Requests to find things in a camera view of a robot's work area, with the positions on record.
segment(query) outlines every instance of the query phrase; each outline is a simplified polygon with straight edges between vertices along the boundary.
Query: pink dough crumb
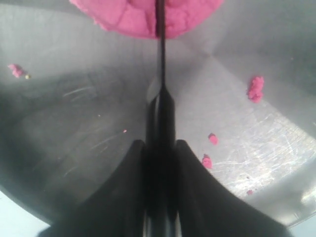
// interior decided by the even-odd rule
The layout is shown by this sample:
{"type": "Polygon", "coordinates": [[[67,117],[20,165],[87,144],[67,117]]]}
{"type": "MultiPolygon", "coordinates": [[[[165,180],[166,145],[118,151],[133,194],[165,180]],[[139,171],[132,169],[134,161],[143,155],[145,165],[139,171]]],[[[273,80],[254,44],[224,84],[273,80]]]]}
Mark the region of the pink dough crumb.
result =
{"type": "MultiPolygon", "coordinates": [[[[70,0],[104,30],[156,38],[156,0],[70,0]]],[[[223,0],[165,0],[166,37],[174,38],[202,23],[223,0]]]]}
{"type": "Polygon", "coordinates": [[[8,65],[8,68],[10,68],[12,70],[12,74],[16,78],[19,78],[20,76],[22,76],[24,74],[23,69],[17,64],[10,64],[10,65],[8,65]]]}
{"type": "Polygon", "coordinates": [[[261,98],[263,97],[262,89],[264,82],[265,80],[263,77],[254,77],[251,80],[248,90],[248,98],[253,103],[259,103],[261,101],[261,98]]]}
{"type": "Polygon", "coordinates": [[[213,166],[212,160],[207,154],[204,154],[204,157],[202,159],[202,164],[207,169],[211,169],[213,166]]]}
{"type": "Polygon", "coordinates": [[[217,145],[218,138],[216,137],[214,133],[209,134],[208,139],[211,143],[213,143],[214,145],[217,145]]]}
{"type": "Polygon", "coordinates": [[[252,190],[248,190],[247,191],[247,195],[253,195],[253,191],[252,190]]]}

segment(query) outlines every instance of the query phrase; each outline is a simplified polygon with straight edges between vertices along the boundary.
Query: scratched metal surface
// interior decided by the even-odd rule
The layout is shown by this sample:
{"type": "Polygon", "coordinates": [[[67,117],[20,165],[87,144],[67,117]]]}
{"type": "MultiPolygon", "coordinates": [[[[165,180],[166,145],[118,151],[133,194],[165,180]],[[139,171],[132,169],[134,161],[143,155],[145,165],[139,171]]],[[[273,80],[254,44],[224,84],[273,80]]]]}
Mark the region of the scratched metal surface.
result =
{"type": "MultiPolygon", "coordinates": [[[[208,154],[235,195],[289,226],[316,211],[315,10],[313,0],[227,0],[167,43],[177,138],[208,154]],[[266,80],[260,104],[246,97],[253,75],[266,80]]],[[[51,221],[144,139],[156,43],[104,32],[67,1],[2,0],[0,13],[0,184],[51,221]],[[10,63],[32,78],[14,78],[10,63]]]]}

